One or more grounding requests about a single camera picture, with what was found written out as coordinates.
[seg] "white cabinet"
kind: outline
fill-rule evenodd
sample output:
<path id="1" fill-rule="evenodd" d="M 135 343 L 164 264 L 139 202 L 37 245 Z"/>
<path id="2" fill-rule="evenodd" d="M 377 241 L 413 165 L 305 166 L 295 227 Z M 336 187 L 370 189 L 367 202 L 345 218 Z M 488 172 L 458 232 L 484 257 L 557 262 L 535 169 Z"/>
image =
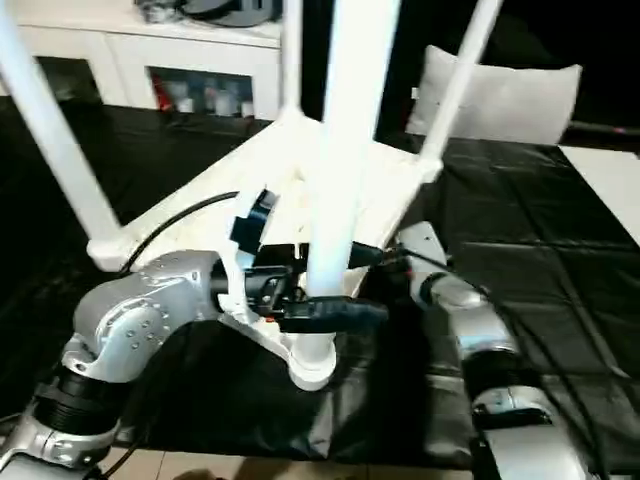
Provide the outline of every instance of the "white cabinet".
<path id="1" fill-rule="evenodd" d="M 20 34 L 35 57 L 86 61 L 104 104 L 130 104 L 106 35 L 100 32 L 31 26 L 21 27 Z"/>
<path id="2" fill-rule="evenodd" d="M 256 118 L 276 118 L 280 99 L 277 49 L 122 34 L 109 34 L 109 44 L 133 107 L 158 108 L 151 73 L 159 68 L 185 75 L 204 72 L 223 78 L 246 77 L 250 91 L 245 97 L 250 97 Z"/>
<path id="3" fill-rule="evenodd" d="M 52 84 L 56 74 L 49 71 L 51 62 L 42 59 L 75 59 L 76 64 L 86 62 L 83 68 L 87 71 L 88 65 L 90 74 L 82 77 L 92 77 L 88 83 L 95 82 L 107 105 L 158 108 L 162 98 L 175 93 L 158 92 L 157 80 L 165 76 L 160 79 L 169 87 L 180 84 L 184 91 L 187 85 L 187 102 L 197 103 L 196 111 L 255 114 L 265 120 L 277 115 L 281 75 L 278 22 L 252 28 L 186 20 L 150 25 L 142 20 L 132 0 L 6 1 Z M 208 102 L 203 107 L 206 95 Z M 170 100 L 176 107 L 175 98 Z"/>

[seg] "white pillow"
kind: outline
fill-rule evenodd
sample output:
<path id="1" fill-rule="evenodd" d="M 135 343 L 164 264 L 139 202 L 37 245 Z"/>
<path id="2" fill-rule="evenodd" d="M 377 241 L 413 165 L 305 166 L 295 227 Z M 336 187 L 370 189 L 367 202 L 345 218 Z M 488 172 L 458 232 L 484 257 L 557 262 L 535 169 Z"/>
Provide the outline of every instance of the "white pillow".
<path id="1" fill-rule="evenodd" d="M 457 57 L 429 45 L 419 97 L 407 132 L 428 134 Z M 556 144 L 576 100 L 582 67 L 515 70 L 477 65 L 453 126 L 453 137 Z"/>

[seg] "black table cover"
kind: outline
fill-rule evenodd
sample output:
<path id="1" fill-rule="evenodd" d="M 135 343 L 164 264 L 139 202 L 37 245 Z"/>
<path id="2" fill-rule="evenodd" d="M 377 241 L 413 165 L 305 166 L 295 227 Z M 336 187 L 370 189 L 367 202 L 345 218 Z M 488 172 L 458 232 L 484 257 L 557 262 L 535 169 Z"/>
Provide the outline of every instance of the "black table cover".
<path id="1" fill-rule="evenodd" d="M 65 112 L 123 222 L 264 127 L 124 108 Z M 77 301 L 112 276 L 86 256 L 82 230 L 8 101 L 0 156 L 2 415 L 25 406 L 72 332 Z M 560 151 L 454 140 L 405 224 L 421 219 L 435 224 L 460 273 L 542 336 L 602 430 L 614 469 L 640 470 L 640 253 Z M 339 366 L 324 390 L 298 390 L 280 359 L 208 322 L 154 359 L 127 422 L 155 418 L 148 448 L 469 468 L 473 429 L 446 320 L 420 312 L 397 280 L 369 276 L 362 294 L 387 303 L 391 321 L 338 335 Z"/>

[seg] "white surface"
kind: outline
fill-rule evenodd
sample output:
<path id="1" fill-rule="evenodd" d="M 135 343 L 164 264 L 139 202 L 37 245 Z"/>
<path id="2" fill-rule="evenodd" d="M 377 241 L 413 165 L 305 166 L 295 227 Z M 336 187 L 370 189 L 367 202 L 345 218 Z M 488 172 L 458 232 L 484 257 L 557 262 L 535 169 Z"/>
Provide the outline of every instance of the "white surface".
<path id="1" fill-rule="evenodd" d="M 640 245 L 640 159 L 631 152 L 560 149 Z"/>
<path id="2" fill-rule="evenodd" d="M 278 114 L 279 50 L 136 35 L 108 39 L 133 107 L 158 107 L 147 70 L 157 66 L 250 76 L 256 117 L 273 120 Z"/>
<path id="3" fill-rule="evenodd" d="M 252 28 L 223 28 L 192 21 L 147 24 L 133 0 L 8 0 L 20 25 L 182 38 L 278 49 L 278 23 Z"/>
<path id="4" fill-rule="evenodd" d="M 42 156 L 58 180 L 87 236 L 108 244 L 120 226 L 76 143 L 44 74 L 21 41 L 0 0 L 0 71 Z"/>
<path id="5" fill-rule="evenodd" d="M 433 135 L 434 117 L 455 67 L 454 55 L 427 47 L 409 133 Z M 579 65 L 560 70 L 475 65 L 452 135 L 555 145 L 571 119 L 581 71 Z"/>
<path id="6" fill-rule="evenodd" d="M 421 158 L 442 158 L 474 68 L 480 61 L 501 5 L 502 0 L 478 0 L 460 45 L 456 68 L 446 84 L 442 103 L 420 152 Z"/>

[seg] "floor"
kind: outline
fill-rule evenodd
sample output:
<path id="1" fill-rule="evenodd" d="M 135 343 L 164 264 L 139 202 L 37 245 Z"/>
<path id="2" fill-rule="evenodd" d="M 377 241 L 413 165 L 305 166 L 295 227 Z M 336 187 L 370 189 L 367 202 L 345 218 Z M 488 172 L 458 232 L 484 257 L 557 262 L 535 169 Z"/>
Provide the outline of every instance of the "floor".
<path id="1" fill-rule="evenodd" d="M 124 450 L 114 448 L 102 462 L 103 471 Z M 290 462 L 267 458 L 138 451 L 112 480 L 471 480 L 468 472 L 420 468 Z"/>

